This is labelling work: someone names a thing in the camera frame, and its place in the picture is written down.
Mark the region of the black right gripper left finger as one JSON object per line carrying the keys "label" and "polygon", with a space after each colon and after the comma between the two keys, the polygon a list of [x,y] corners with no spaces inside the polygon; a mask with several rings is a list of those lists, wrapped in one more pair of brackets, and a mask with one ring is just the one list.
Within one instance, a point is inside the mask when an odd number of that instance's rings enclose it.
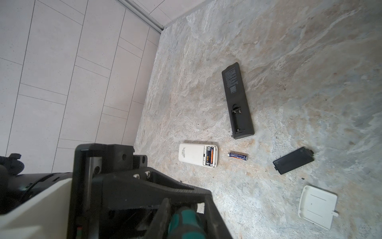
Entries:
{"label": "black right gripper left finger", "polygon": [[145,239],[165,239],[167,236],[168,226],[172,217],[171,201],[165,198],[157,213],[155,214],[149,229],[146,231]]}

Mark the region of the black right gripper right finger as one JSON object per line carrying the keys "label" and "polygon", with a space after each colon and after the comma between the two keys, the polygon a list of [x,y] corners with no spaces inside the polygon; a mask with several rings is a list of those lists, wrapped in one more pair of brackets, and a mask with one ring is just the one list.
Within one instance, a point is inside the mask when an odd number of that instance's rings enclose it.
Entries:
{"label": "black right gripper right finger", "polygon": [[208,239],[233,239],[211,196],[205,197],[204,215]]}

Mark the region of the black battery cover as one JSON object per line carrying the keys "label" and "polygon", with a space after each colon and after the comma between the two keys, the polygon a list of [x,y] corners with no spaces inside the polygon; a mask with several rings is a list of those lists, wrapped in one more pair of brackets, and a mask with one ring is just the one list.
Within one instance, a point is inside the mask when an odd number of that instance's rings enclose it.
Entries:
{"label": "black battery cover", "polygon": [[273,165],[275,167],[275,170],[278,171],[280,175],[283,175],[287,172],[290,172],[301,166],[313,162],[313,156],[314,152],[312,150],[305,147],[301,147],[273,161]]}

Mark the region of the green black screwdriver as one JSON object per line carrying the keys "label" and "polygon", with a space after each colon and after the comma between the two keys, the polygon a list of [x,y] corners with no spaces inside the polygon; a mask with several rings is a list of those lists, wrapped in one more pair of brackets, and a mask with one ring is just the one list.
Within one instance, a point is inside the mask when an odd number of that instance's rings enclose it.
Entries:
{"label": "green black screwdriver", "polygon": [[167,232],[168,239],[206,239],[207,234],[197,212],[188,207],[178,209],[172,216]]}

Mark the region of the red white remote control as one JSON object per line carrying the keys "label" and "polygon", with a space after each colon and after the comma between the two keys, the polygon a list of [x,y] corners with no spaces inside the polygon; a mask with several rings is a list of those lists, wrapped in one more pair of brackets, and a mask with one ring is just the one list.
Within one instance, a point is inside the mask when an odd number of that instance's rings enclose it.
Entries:
{"label": "red white remote control", "polygon": [[[213,167],[206,165],[208,146],[214,147]],[[197,166],[215,168],[218,163],[218,147],[213,144],[181,143],[179,146],[179,161]]]}

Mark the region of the black remote control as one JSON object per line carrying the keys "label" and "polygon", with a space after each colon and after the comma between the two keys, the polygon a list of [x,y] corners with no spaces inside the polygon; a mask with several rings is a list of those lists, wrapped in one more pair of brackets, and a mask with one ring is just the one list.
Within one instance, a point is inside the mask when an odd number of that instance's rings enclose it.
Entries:
{"label": "black remote control", "polygon": [[222,79],[229,111],[232,137],[240,139],[254,135],[251,113],[245,93],[239,63],[222,71]]}

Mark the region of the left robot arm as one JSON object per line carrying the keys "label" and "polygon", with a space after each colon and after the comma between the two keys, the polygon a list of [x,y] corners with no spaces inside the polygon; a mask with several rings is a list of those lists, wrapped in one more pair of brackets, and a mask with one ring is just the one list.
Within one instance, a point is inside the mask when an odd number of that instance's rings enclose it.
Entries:
{"label": "left robot arm", "polygon": [[72,172],[22,174],[1,158],[3,239],[217,239],[226,227],[209,190],[148,167],[132,146],[81,144]]}

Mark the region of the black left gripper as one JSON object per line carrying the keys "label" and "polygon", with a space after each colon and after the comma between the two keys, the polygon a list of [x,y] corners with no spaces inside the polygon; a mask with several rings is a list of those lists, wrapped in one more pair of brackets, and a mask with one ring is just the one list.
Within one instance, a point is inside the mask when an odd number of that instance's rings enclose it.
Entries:
{"label": "black left gripper", "polygon": [[206,196],[212,196],[209,190],[148,167],[147,157],[132,146],[81,144],[75,149],[67,237],[144,238],[165,198],[172,216],[182,207],[195,210],[207,233]]}

